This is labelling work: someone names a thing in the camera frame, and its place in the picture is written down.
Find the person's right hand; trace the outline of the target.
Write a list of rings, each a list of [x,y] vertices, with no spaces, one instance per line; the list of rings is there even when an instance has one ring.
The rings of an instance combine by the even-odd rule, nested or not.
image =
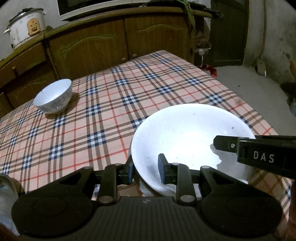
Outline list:
[[[295,241],[296,239],[296,190],[295,190],[295,181],[293,181],[291,190],[291,203],[289,209],[289,219],[287,223],[287,233],[283,240]]]

